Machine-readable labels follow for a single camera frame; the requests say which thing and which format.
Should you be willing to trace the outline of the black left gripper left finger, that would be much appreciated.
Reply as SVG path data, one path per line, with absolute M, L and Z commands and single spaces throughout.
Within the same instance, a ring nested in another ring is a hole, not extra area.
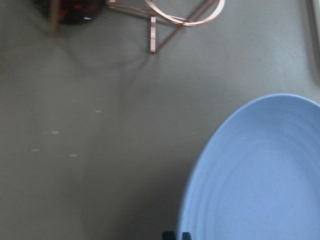
M 175 240 L 175 232 L 174 231 L 164 231 L 162 233 L 162 240 Z

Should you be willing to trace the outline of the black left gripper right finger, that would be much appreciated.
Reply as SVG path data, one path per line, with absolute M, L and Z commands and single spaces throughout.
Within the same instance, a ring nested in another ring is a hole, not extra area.
M 189 232 L 183 232 L 181 235 L 181 240 L 192 240 L 192 236 Z

